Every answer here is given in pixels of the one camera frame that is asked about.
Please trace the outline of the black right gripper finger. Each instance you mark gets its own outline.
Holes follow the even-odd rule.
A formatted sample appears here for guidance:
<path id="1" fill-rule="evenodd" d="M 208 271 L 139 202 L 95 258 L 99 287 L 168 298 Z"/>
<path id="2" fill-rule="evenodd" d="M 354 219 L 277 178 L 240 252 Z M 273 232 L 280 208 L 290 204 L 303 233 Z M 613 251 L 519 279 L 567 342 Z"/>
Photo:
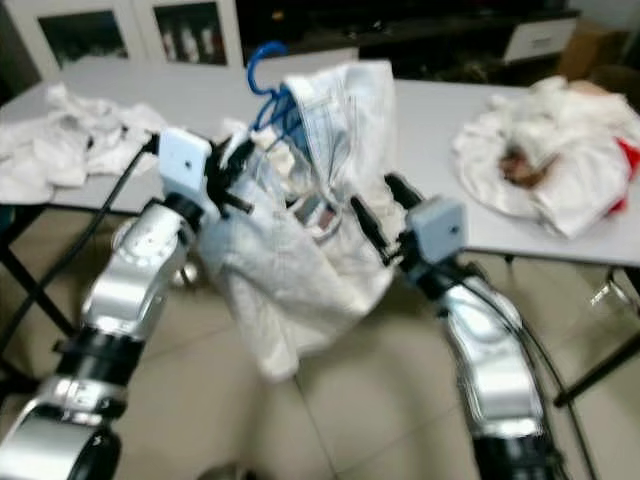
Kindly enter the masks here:
<path id="1" fill-rule="evenodd" d="M 384 175 L 384 182 L 387 183 L 393 200 L 402 207 L 404 211 L 412 211 L 424 201 L 424 198 L 406 179 L 398 173 L 388 173 Z"/>
<path id="2" fill-rule="evenodd" d="M 361 232 L 365 234 L 365 237 L 369 239 L 371 246 L 374 247 L 376 253 L 378 253 L 381 264 L 389 266 L 390 256 L 387 251 L 388 242 L 383 236 L 383 233 L 381 233 L 381 227 L 378 219 L 372 215 L 371 210 L 365 205 L 365 202 L 361 200 L 360 196 L 353 195 L 349 198 L 349 205 L 351 205 L 353 211 L 355 211 Z"/>

